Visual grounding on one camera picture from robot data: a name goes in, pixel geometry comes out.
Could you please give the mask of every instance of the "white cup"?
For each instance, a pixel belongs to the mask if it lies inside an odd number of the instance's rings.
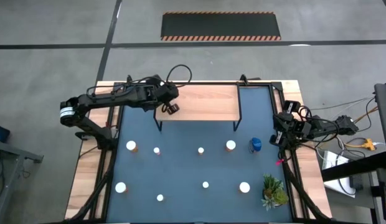
[[[122,182],[116,184],[116,192],[117,193],[127,193],[128,189],[126,188],[126,185]]]
[[[238,190],[241,193],[248,193],[250,191],[250,184],[248,184],[247,182],[242,182],[240,186],[238,186]]]
[[[203,153],[204,153],[204,149],[200,147],[199,150],[198,150],[198,152],[199,152],[199,155],[201,156],[201,155],[203,155]]]
[[[153,149],[153,152],[156,153],[157,155],[160,155],[160,149],[158,147],[155,147]]]
[[[226,151],[231,152],[236,148],[236,143],[233,140],[229,140],[226,142]]]
[[[157,201],[162,202],[164,200],[164,196],[157,195]]]
[[[207,189],[210,185],[207,181],[203,182],[203,188]]]
[[[138,151],[138,146],[136,145],[136,142],[134,142],[134,141],[128,141],[126,143],[126,148],[127,148],[127,150],[129,150],[131,152],[137,152]]]

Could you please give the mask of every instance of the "blue object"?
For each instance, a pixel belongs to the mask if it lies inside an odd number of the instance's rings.
[[[250,145],[252,147],[252,151],[259,152],[262,148],[262,142],[259,138],[252,138],[250,141]]]

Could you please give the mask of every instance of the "gray floor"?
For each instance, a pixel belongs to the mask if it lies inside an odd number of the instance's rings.
[[[0,44],[103,43],[115,0],[0,0]],[[124,0],[113,42],[158,42],[165,11],[275,11],[283,40],[386,39],[382,1],[281,0]],[[32,175],[20,178],[6,223],[42,223],[64,217],[81,142],[76,129],[59,123],[59,103],[85,92],[95,79],[102,49],[0,50],[0,125],[12,131],[11,144],[44,154]],[[371,95],[386,82],[386,45],[317,47],[210,47],[197,49],[111,50],[104,80],[165,78],[178,63],[191,67],[195,80],[235,80],[241,74],[262,79],[297,79],[310,108]],[[176,70],[174,79],[186,72]],[[365,104],[344,114],[365,113]],[[343,108],[317,111],[332,118]],[[358,136],[384,141],[378,114]],[[367,126],[361,121],[360,128]],[[380,146],[376,152],[385,150]],[[370,223],[369,210],[329,198],[338,220]]]

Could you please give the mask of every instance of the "black floor mat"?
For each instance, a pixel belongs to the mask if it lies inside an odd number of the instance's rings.
[[[280,40],[273,12],[166,12],[164,41]]]

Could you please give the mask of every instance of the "dark blue mat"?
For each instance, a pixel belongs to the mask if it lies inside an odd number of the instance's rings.
[[[159,132],[152,111],[126,107],[107,222],[290,222],[289,205],[267,212],[261,202],[264,173],[284,182],[282,166],[275,164],[278,148],[268,142],[275,133],[269,90],[240,88],[240,95],[243,119],[236,132],[224,121],[167,121]],[[248,151],[252,137],[262,140],[259,153]],[[126,149],[130,140],[137,153]],[[233,152],[225,151],[228,140],[237,144]],[[118,182],[127,184],[127,194],[115,192]],[[249,193],[238,192],[241,182],[250,184]]]

